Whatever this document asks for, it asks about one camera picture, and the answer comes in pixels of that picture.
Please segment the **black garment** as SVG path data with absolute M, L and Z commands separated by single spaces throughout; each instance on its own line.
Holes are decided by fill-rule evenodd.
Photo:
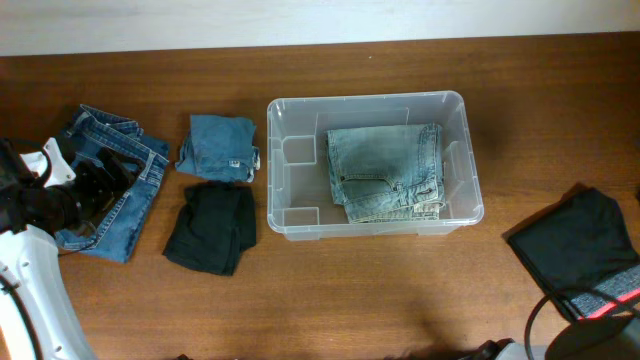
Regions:
M 190 270 L 233 275 L 243 252 L 257 244 L 251 189 L 207 182 L 186 188 L 184 195 L 163 255 Z

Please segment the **light blue jeans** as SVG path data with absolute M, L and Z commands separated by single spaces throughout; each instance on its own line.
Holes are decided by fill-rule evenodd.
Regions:
M 446 207 L 441 140 L 435 123 L 328 131 L 333 202 L 351 224 L 437 221 Z

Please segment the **black shorts with red waistband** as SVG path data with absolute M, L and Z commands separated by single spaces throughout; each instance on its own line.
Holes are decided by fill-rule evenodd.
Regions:
M 639 303 L 639 254 L 618 202 L 585 188 L 505 234 L 507 244 L 568 321 L 614 314 L 616 305 L 573 287 Z

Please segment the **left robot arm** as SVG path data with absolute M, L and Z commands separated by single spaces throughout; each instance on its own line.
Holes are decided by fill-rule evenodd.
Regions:
M 140 161 L 99 150 L 77 162 L 51 138 L 20 154 L 1 141 L 1 332 L 13 359 L 92 359 L 64 287 L 54 235 L 98 225 L 135 182 Z

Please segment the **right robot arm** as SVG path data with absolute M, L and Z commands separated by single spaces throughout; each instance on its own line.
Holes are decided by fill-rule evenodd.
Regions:
M 614 316 L 569 325 L 548 346 L 531 346 L 532 359 L 639 360 L 639 319 Z M 477 350 L 457 356 L 463 360 L 528 360 L 524 344 L 511 339 L 488 341 Z

